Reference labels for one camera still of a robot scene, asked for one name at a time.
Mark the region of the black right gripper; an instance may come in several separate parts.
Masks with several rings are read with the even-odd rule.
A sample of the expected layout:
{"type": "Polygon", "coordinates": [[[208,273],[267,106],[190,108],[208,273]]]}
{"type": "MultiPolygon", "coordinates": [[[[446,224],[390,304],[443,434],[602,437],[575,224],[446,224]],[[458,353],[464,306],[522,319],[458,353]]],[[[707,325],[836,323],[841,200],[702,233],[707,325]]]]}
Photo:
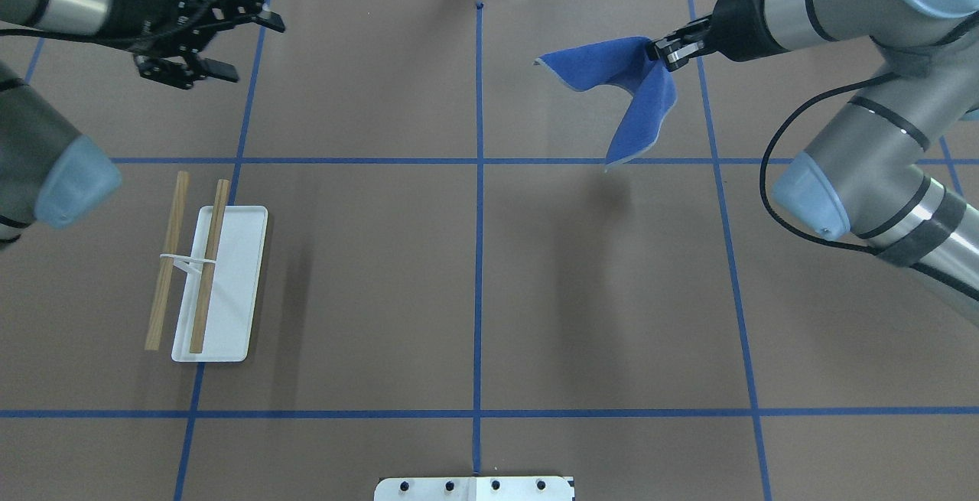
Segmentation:
{"type": "Polygon", "coordinates": [[[665,68],[671,72],[710,54],[764,58],[769,56],[769,31],[763,0],[717,0],[709,17],[696,18],[652,44],[663,49],[665,68]]]}

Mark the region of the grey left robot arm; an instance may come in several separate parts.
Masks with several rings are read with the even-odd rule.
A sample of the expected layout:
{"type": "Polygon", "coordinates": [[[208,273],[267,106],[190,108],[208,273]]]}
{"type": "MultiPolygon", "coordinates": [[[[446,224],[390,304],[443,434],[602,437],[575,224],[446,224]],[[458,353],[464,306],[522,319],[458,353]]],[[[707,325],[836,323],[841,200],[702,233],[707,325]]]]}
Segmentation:
{"type": "MultiPolygon", "coordinates": [[[[200,55],[223,31],[255,23],[286,30],[266,0],[2,0],[3,37],[77,42],[132,55],[139,76],[189,90],[238,82],[236,68],[200,55]]],[[[1,80],[1,242],[45,223],[63,229],[122,183],[118,167],[10,66],[1,80]]]]}

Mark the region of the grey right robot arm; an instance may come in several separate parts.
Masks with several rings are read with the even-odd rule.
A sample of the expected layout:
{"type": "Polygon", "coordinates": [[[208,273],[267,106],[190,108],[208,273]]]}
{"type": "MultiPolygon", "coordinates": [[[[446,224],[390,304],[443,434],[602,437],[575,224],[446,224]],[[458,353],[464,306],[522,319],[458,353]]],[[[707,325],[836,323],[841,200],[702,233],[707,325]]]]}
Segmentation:
{"type": "Polygon", "coordinates": [[[717,0],[712,13],[650,42],[670,71],[721,54],[747,62],[828,42],[872,40],[869,80],[773,185],[763,206],[805,224],[803,239],[872,255],[924,282],[977,323],[977,211],[919,159],[956,122],[977,118],[977,0],[717,0]]]}

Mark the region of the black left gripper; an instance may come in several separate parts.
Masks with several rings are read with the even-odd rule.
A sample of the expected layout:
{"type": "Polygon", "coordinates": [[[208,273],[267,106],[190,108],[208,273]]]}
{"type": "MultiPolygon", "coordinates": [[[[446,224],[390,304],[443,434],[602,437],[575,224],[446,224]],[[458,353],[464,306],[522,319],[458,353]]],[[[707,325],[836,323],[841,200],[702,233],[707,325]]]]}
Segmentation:
{"type": "Polygon", "coordinates": [[[286,31],[265,0],[115,0],[115,48],[133,55],[140,75],[176,89],[205,79],[238,83],[232,64],[202,53],[219,33],[251,23],[286,31]]]}

